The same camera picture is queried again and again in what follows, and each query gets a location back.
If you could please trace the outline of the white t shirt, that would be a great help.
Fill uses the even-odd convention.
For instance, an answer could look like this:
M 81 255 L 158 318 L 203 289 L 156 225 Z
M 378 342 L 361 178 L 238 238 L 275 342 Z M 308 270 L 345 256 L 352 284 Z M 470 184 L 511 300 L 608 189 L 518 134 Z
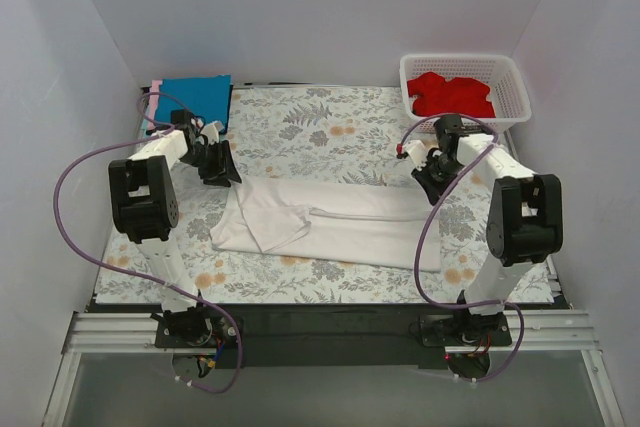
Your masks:
M 228 193 L 214 247 L 423 272 L 441 269 L 439 224 L 415 188 L 245 177 Z

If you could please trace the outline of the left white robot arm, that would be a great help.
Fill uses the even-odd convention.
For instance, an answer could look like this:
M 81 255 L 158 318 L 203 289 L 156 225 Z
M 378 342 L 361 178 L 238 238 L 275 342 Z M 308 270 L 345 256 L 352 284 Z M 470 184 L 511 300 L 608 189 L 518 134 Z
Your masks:
M 185 110 L 171 112 L 172 132 L 159 134 L 127 159 L 109 164 L 108 176 L 115 227 L 136 245 L 151 275 L 163 286 L 160 321 L 168 335 L 193 347 L 213 336 L 213 324 L 198 288 L 190 279 L 172 230 L 179 205 L 170 175 L 178 162 L 192 166 L 205 185 L 229 188 L 241 177 L 230 144 L 220 138 L 223 124 L 204 123 Z

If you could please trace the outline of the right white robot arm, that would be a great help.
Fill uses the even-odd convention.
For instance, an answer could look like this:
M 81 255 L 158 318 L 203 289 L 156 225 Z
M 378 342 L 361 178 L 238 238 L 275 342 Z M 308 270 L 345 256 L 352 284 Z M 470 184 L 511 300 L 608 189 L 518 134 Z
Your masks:
M 433 117 L 437 145 L 404 136 L 398 158 L 408 158 L 411 175 L 439 209 L 462 178 L 473 173 L 490 189 L 485 238 L 489 253 L 472 283 L 453 303 L 439 303 L 449 315 L 427 323 L 440 341 L 475 344 L 507 328 L 504 309 L 521 278 L 560 250 L 563 243 L 562 187 L 553 174 L 523 166 L 499 144 L 487 123 L 464 114 Z

